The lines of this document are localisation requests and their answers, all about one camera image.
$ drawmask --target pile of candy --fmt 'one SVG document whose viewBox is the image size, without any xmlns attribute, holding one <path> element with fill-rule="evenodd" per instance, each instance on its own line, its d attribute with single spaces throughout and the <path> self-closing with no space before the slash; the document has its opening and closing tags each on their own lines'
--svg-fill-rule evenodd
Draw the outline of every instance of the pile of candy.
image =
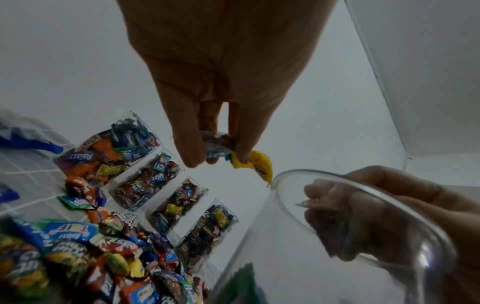
<svg viewBox="0 0 480 304">
<path fill-rule="evenodd" d="M 185 267 L 198 270 L 236 221 L 225 206 L 212 204 L 175 248 Z"/>
<path fill-rule="evenodd" d="M 246 164 L 242 164 L 239 162 L 237 155 L 234 152 L 235 141 L 231 135 L 221 132 L 212 134 L 209 131 L 202 131 L 201 136 L 206 146 L 207 159 L 218 159 L 224 157 L 225 160 L 230 161 L 234 169 L 253 169 L 264 181 L 268 183 L 269 186 L 272 184 L 272 163 L 268 156 L 258 151 L 252 151 L 250 154 L 250 161 Z"/>
<path fill-rule="evenodd" d="M 110 195 L 123 208 L 136 211 L 181 172 L 181 167 L 171 158 L 166 153 L 157 155 L 137 174 L 112 189 Z"/>
<path fill-rule="evenodd" d="M 165 235 L 117 213 L 88 212 L 92 223 L 10 218 L 10 235 L 0 235 L 9 297 L 43 297 L 54 281 L 78 303 L 203 303 L 205 283 L 185 274 Z"/>
<path fill-rule="evenodd" d="M 105 185 L 161 144 L 134 116 L 136 121 L 127 118 L 112 124 L 109 130 L 56 158 L 55 163 L 67 176 L 83 177 L 99 187 Z"/>
<path fill-rule="evenodd" d="M 69 209 L 95 210 L 107 202 L 104 192 L 84 178 L 69 176 L 65 180 L 65 188 L 67 195 L 57 198 Z"/>
<path fill-rule="evenodd" d="M 148 220 L 156 231 L 167 233 L 205 194 L 202 187 L 187 178 L 180 188 L 152 212 Z"/>
</svg>

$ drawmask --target transparent cup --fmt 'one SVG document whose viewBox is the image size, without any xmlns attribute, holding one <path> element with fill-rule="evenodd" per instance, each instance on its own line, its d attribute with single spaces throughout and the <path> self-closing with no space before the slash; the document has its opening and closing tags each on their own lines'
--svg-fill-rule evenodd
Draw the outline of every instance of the transparent cup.
<svg viewBox="0 0 480 304">
<path fill-rule="evenodd" d="M 316 200 L 302 204 L 313 183 Z M 443 230 L 390 196 L 326 172 L 287 171 L 209 303 L 442 303 L 456 257 Z"/>
</svg>

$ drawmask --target white wall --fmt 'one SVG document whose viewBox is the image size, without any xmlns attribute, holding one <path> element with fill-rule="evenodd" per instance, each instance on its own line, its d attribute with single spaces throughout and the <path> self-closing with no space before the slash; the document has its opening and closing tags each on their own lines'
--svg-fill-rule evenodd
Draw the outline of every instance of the white wall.
<svg viewBox="0 0 480 304">
<path fill-rule="evenodd" d="M 411 156 L 405 171 L 442 185 L 480 187 L 480 153 Z"/>
<path fill-rule="evenodd" d="M 177 154 L 152 80 L 128 45 L 114 2 L 4 1 L 0 28 L 2 108 L 37 117 L 74 143 L 132 109 Z M 218 129 L 228 129 L 226 108 Z M 257 149 L 271 157 L 275 173 L 347 173 L 373 164 L 402 169 L 404 149 L 344 2 Z M 222 161 L 182 178 L 187 174 L 210 194 L 179 223 L 178 233 L 186 233 L 214 198 L 240 220 L 211 259 L 223 269 L 269 191 L 253 171 L 234 172 Z"/>
</svg>

